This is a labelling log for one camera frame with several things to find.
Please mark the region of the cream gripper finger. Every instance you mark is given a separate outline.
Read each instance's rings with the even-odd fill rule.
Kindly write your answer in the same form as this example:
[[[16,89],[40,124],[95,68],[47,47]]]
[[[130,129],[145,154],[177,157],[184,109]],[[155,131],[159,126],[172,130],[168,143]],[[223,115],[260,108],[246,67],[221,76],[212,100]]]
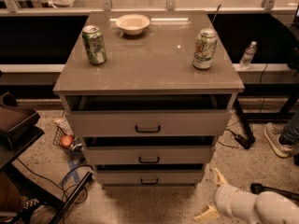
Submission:
[[[205,223],[211,220],[217,219],[221,216],[219,211],[212,205],[207,207],[207,210],[202,212],[200,215],[195,216],[193,219],[198,223]]]
[[[226,178],[224,177],[224,175],[219,171],[218,168],[214,168],[214,173],[217,176],[217,184],[219,186],[221,185],[227,185],[228,181],[226,180]]]

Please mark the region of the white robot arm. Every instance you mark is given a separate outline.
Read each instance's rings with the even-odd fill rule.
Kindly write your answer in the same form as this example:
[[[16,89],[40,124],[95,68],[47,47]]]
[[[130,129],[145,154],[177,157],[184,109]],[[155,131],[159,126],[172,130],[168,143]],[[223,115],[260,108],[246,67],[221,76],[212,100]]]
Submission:
[[[193,219],[205,223],[221,216],[236,217],[247,224],[299,224],[299,206],[274,191],[253,194],[232,186],[217,169],[214,205]]]

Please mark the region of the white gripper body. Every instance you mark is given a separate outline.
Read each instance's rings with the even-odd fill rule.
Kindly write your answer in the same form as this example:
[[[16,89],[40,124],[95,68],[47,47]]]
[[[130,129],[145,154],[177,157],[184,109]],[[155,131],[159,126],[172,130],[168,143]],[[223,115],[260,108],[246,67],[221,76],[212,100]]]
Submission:
[[[257,218],[254,210],[256,194],[252,194],[230,184],[220,185],[214,196],[218,211],[227,217]]]

